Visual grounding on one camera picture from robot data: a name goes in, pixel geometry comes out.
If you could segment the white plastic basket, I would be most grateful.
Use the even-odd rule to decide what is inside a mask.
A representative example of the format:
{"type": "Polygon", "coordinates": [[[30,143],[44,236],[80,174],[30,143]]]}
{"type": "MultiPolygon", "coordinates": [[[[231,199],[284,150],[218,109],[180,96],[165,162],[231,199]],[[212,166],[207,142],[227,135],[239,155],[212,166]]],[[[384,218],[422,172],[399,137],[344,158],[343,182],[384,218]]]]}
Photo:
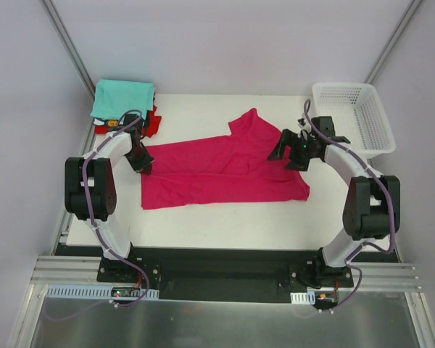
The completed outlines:
{"type": "Polygon", "coordinates": [[[337,134],[364,159],[390,154],[396,143],[376,88],[367,83],[316,83],[312,86],[317,116],[331,116],[337,134]]]}

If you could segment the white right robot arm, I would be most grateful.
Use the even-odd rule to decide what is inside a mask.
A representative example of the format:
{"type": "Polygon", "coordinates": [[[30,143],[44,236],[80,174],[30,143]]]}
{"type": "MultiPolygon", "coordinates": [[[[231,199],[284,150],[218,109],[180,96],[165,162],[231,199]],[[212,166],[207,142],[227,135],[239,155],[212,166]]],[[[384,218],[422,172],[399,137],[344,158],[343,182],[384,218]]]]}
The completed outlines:
{"type": "Polygon", "coordinates": [[[306,171],[312,159],[320,159],[332,167],[348,185],[342,229],[325,247],[319,249],[312,262],[297,271],[301,284],[319,289],[333,286],[336,279],[347,274],[351,261],[376,241],[389,239],[382,252],[391,253],[399,229],[400,182],[393,175],[383,175],[350,148],[345,136],[336,135],[330,116],[301,120],[303,129],[281,133],[269,160],[289,156],[288,170],[306,171]]]}

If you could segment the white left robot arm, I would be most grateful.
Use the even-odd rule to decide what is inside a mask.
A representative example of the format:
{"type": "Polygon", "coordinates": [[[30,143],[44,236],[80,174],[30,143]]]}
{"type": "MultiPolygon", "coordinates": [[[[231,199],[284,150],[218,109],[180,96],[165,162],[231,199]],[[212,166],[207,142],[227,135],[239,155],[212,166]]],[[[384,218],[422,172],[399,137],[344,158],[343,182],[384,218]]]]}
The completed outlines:
{"type": "Polygon", "coordinates": [[[98,281],[148,281],[138,265],[133,245],[117,221],[117,191],[113,168],[127,159],[137,174],[150,174],[154,158],[142,143],[146,121],[138,109],[121,117],[105,139],[82,157],[65,162],[65,209],[83,221],[102,248],[98,281]]]}

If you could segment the crimson pink t shirt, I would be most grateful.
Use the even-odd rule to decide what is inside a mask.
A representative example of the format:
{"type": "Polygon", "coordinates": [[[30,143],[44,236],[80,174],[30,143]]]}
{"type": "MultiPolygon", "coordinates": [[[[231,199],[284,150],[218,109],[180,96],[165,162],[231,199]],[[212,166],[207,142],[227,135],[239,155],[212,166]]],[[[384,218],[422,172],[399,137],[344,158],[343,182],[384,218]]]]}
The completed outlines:
{"type": "Polygon", "coordinates": [[[281,131],[255,108],[228,124],[230,134],[148,146],[150,174],[141,177],[145,210],[190,204],[306,201],[310,187],[287,158],[268,160],[281,131]]]}

